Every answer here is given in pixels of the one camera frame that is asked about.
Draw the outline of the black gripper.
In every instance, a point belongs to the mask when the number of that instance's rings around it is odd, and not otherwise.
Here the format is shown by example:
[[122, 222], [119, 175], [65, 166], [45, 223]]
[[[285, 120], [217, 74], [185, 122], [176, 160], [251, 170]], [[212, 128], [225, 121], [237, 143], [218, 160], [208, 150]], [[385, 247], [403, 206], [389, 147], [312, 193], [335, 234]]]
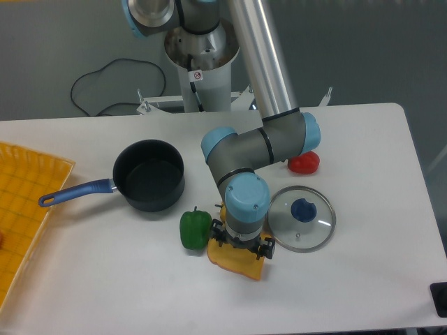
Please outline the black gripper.
[[267, 258], [271, 260], [274, 255], [276, 241], [272, 237], [261, 239], [261, 231], [258, 230], [250, 233], [239, 233], [234, 231], [230, 226], [224, 228], [220, 220], [213, 219], [210, 228], [209, 238], [215, 240], [218, 246], [222, 246], [224, 241], [234, 248], [247, 249], [256, 254], [256, 259]]

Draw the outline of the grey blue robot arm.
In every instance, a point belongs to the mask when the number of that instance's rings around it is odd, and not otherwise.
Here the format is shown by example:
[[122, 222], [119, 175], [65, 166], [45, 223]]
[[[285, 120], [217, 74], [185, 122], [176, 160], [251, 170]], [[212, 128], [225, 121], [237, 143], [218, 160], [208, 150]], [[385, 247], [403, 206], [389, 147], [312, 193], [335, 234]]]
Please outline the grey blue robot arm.
[[122, 2], [135, 35], [166, 34], [166, 54], [185, 73], [183, 97], [192, 99], [194, 110], [207, 111], [217, 99], [217, 94], [202, 95], [198, 85], [207, 75], [226, 84], [219, 71], [243, 54], [263, 124], [240, 134], [219, 127], [202, 139], [205, 162], [226, 208], [225, 222], [214, 221], [210, 237], [271, 258], [275, 241], [261, 237], [270, 192], [256, 170], [317, 148], [321, 133], [315, 118], [298, 107], [269, 3], [229, 1], [228, 7], [231, 24], [221, 19], [218, 1]]

